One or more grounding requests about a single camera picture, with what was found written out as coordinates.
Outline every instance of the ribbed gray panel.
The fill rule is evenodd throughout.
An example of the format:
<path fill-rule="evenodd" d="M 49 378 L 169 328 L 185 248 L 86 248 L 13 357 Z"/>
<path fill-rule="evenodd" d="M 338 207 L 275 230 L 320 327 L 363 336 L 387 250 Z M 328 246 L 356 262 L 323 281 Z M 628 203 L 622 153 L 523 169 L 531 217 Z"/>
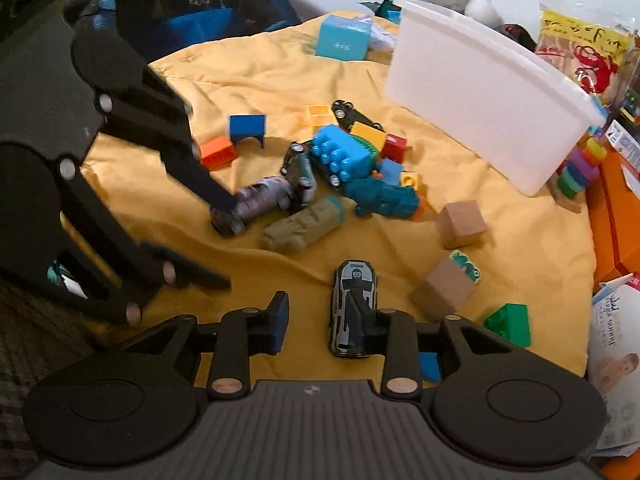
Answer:
<path fill-rule="evenodd" d="M 193 433 L 156 459 L 105 472 L 43 462 L 28 478 L 594 480 L 601 476 L 583 463 L 539 473 L 478 465 L 441 443 L 417 407 L 381 399 L 367 381 L 261 381 L 245 399 L 210 405 Z"/>

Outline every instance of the silver screw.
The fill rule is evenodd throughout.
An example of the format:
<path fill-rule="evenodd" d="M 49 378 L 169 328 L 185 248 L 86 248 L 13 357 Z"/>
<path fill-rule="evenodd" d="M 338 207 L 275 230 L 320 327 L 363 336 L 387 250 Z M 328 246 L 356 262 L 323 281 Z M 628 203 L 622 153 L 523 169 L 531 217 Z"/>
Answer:
<path fill-rule="evenodd" d="M 193 153 L 193 156 L 196 160 L 200 160 L 200 147 L 198 146 L 197 142 L 192 142 L 191 143 L 191 153 Z"/>
<path fill-rule="evenodd" d="M 219 394 L 236 394 L 242 390 L 242 383 L 233 377 L 222 377 L 211 383 L 211 389 Z"/>
<path fill-rule="evenodd" d="M 175 267 L 171 262 L 165 262 L 162 264 L 162 275 L 164 276 L 164 280 L 169 284 L 173 285 L 175 283 Z"/>
<path fill-rule="evenodd" d="M 100 97 L 98 97 L 98 102 L 104 113 L 108 114 L 113 110 L 113 101 L 107 94 L 101 94 Z"/>
<path fill-rule="evenodd" d="M 142 311 L 137 303 L 129 303 L 125 311 L 127 317 L 127 324 L 131 327 L 140 326 L 142 323 Z"/>
<path fill-rule="evenodd" d="M 411 394 L 418 389 L 418 383 L 409 377 L 396 377 L 387 381 L 386 389 L 395 394 Z"/>
<path fill-rule="evenodd" d="M 70 158 L 63 158 L 58 165 L 58 172 L 65 180 L 72 180 L 76 176 L 76 165 Z"/>

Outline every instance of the picture of baby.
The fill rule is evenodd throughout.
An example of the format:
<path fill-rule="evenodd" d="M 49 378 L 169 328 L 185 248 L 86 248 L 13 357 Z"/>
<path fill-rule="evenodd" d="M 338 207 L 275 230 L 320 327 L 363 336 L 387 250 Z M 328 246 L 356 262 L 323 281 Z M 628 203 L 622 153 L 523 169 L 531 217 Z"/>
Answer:
<path fill-rule="evenodd" d="M 605 357 L 597 361 L 593 367 L 594 386 L 601 395 L 613 390 L 621 379 L 638 368 L 638 354 L 627 354 L 623 358 Z"/>

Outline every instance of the white plastic bin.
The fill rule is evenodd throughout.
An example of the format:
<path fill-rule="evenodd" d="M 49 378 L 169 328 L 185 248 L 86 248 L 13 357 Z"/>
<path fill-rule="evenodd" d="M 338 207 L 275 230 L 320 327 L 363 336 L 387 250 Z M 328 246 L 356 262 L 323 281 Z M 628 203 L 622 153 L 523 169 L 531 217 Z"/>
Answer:
<path fill-rule="evenodd" d="M 559 70 L 481 23 L 417 0 L 402 7 L 386 95 L 536 194 L 588 126 L 589 95 Z"/>

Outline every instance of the yellow cloth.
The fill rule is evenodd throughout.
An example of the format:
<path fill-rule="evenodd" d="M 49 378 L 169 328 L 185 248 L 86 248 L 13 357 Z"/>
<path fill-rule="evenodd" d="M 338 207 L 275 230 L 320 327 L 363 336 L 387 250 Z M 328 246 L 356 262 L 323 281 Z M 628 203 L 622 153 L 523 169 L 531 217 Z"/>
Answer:
<path fill-rule="evenodd" d="M 199 44 L 153 63 L 193 105 L 191 129 L 200 143 L 225 135 L 229 115 L 267 116 L 265 149 L 244 140 L 239 158 L 217 171 L 216 179 L 235 190 L 277 174 L 289 143 L 310 137 L 307 105 L 352 101 L 388 132 L 408 137 L 413 150 L 405 168 L 422 175 L 436 211 L 448 202 L 478 200 L 488 232 L 481 245 L 463 251 L 481 269 L 482 280 L 461 313 L 482 320 L 505 303 L 525 303 L 530 349 L 582 374 L 595 267 L 586 208 L 571 213 L 557 206 L 546 190 L 535 198 L 521 195 L 484 160 L 389 102 L 384 93 L 388 55 L 372 54 L 379 62 L 314 56 L 320 23 L 318 19 L 271 34 Z M 398 31 L 389 22 L 379 23 Z M 461 88 L 455 98 L 464 106 L 473 96 Z M 266 306 L 277 290 L 289 293 L 290 322 L 282 354 L 253 357 L 254 380 L 378 382 L 382 358 L 339 359 L 327 348 L 334 270 L 350 258 L 369 261 L 379 275 L 378 306 L 424 320 L 407 294 L 448 252 L 440 247 L 429 220 L 433 212 L 422 222 L 349 214 L 340 228 L 294 256 L 258 248 L 262 229 L 282 216 L 278 212 L 259 219 L 240 237 L 222 239 L 210 225 L 207 206 L 165 175 L 157 153 L 107 136 L 97 139 L 85 173 L 136 239 L 168 245 L 232 279 L 232 292 L 166 288 L 146 309 L 142 328 L 181 313 L 213 322 L 229 310 Z M 319 195 L 327 192 L 321 186 Z M 130 334 L 117 329 L 111 336 Z"/>

